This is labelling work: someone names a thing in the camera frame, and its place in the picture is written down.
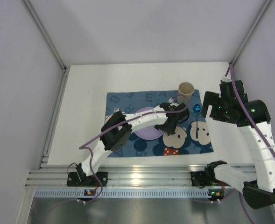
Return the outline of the purple plate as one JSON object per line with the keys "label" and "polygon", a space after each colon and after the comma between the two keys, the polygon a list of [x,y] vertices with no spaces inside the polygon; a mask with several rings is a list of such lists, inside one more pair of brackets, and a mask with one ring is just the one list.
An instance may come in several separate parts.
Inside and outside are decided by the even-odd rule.
{"label": "purple plate", "polygon": [[163,136],[163,131],[155,129],[155,126],[148,126],[134,133],[143,140],[156,140]]}

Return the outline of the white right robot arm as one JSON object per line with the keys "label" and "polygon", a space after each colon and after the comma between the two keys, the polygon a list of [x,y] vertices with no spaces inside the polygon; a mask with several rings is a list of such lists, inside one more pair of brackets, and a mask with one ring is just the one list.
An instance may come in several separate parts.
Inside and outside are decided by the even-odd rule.
{"label": "white right robot arm", "polygon": [[250,151],[256,179],[236,170],[225,161],[209,163],[204,171],[210,182],[224,182],[238,190],[252,209],[275,204],[275,143],[271,117],[261,100],[249,101],[242,81],[224,82],[220,93],[207,91],[204,95],[201,117],[235,124]]}

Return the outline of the blue metal spoon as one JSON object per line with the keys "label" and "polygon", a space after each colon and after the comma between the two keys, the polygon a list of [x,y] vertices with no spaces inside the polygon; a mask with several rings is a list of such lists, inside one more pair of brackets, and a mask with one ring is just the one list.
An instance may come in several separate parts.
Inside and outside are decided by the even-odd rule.
{"label": "blue metal spoon", "polygon": [[199,104],[195,104],[193,111],[196,114],[196,138],[198,139],[198,116],[200,115],[201,106]]}

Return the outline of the blue cartoon bear placemat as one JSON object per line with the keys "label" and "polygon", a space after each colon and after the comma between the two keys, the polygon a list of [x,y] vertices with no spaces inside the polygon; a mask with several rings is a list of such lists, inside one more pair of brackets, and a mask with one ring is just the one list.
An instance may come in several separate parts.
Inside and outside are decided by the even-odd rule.
{"label": "blue cartoon bear placemat", "polygon": [[[177,94],[176,90],[109,92],[106,95],[105,119],[111,117],[115,108],[127,114],[141,112],[168,102]],[[194,90],[189,100],[189,118],[185,122],[181,120],[174,135],[163,133],[163,136],[156,140],[143,140],[133,133],[127,144],[121,150],[111,153],[110,157],[151,157],[213,152],[208,125],[200,115],[198,116],[198,139],[196,138],[196,114],[193,111],[195,104],[202,105],[199,90]]]}

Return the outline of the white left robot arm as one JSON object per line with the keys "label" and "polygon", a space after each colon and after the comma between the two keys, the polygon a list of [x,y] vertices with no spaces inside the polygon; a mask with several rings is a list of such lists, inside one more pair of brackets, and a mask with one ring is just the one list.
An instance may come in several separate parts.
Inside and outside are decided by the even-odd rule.
{"label": "white left robot arm", "polygon": [[132,133],[153,126],[167,134],[174,135],[178,122],[190,115],[188,107],[182,103],[162,103],[143,112],[125,114],[115,112],[102,126],[100,133],[79,149],[90,151],[89,156],[76,167],[80,182],[95,175],[105,159],[115,151],[122,149]]}

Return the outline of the beige cup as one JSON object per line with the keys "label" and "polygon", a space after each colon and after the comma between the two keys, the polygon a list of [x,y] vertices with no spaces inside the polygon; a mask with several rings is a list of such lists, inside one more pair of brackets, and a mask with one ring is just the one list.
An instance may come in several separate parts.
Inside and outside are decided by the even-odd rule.
{"label": "beige cup", "polygon": [[178,87],[178,96],[177,96],[177,102],[179,104],[188,104],[191,96],[194,93],[194,86],[189,82],[183,82],[180,83]]}

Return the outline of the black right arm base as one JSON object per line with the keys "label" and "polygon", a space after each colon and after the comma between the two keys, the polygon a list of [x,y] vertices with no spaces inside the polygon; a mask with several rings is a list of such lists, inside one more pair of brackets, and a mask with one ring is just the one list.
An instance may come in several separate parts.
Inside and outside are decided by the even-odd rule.
{"label": "black right arm base", "polygon": [[225,161],[214,161],[205,166],[204,171],[192,171],[190,173],[192,186],[200,189],[208,186],[220,186],[221,181],[216,179],[214,169],[226,164]]}

